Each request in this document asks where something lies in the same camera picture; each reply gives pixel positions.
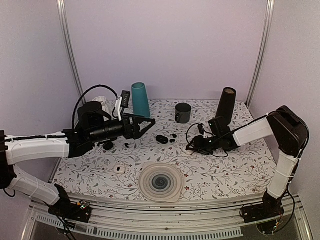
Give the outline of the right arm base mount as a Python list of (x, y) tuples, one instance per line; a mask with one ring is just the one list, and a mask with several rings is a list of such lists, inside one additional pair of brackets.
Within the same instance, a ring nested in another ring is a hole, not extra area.
[(252, 223), (283, 215), (285, 213), (282, 205), (283, 197), (282, 195), (279, 198), (274, 198), (265, 192), (262, 203), (243, 206), (239, 211), (239, 215), (244, 219), (245, 223)]

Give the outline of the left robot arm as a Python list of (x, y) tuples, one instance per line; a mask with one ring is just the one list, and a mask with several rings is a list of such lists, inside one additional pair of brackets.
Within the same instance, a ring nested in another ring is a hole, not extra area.
[(77, 158), (93, 150), (96, 144), (118, 137), (140, 139), (156, 123), (140, 115), (120, 114), (117, 119), (103, 111), (102, 104), (90, 101), (77, 111), (78, 124), (61, 132), (13, 137), (0, 132), (0, 188), (21, 192), (39, 199), (63, 216), (74, 213), (64, 188), (46, 183), (20, 169), (16, 164), (37, 159)]

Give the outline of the white earbud charging case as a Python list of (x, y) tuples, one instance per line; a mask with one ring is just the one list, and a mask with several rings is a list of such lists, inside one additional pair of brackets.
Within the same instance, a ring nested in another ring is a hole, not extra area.
[(185, 148), (185, 152), (186, 152), (187, 154), (189, 154), (189, 155), (191, 155), (191, 154), (194, 153), (194, 151), (193, 151), (192, 149), (188, 148), (188, 147)]

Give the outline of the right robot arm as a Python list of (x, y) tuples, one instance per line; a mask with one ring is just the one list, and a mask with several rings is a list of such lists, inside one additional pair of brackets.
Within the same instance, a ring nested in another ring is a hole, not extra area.
[(209, 120), (212, 137), (204, 137), (204, 131), (194, 137), (186, 146), (186, 150), (202, 155), (212, 155), (222, 149), (233, 151), (256, 140), (269, 136), (275, 137), (279, 157), (274, 176), (263, 196), (264, 203), (259, 206), (258, 213), (262, 218), (269, 218), (278, 210), (278, 203), (295, 177), (299, 162), (310, 139), (307, 124), (287, 106), (257, 118), (235, 130), (223, 116)]

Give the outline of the black oval earbud case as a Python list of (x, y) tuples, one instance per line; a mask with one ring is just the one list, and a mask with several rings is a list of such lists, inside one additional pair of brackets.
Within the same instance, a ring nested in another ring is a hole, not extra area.
[(157, 135), (155, 139), (157, 142), (164, 144), (164, 145), (169, 142), (169, 139), (163, 135)]

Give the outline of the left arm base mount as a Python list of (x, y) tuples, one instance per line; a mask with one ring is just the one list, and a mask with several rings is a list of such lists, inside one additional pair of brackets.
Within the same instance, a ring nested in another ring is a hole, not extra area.
[(54, 184), (58, 190), (59, 199), (54, 205), (48, 207), (48, 213), (61, 217), (63, 219), (74, 220), (77, 222), (88, 223), (92, 214), (91, 203), (86, 200), (80, 200), (72, 203), (65, 189)]

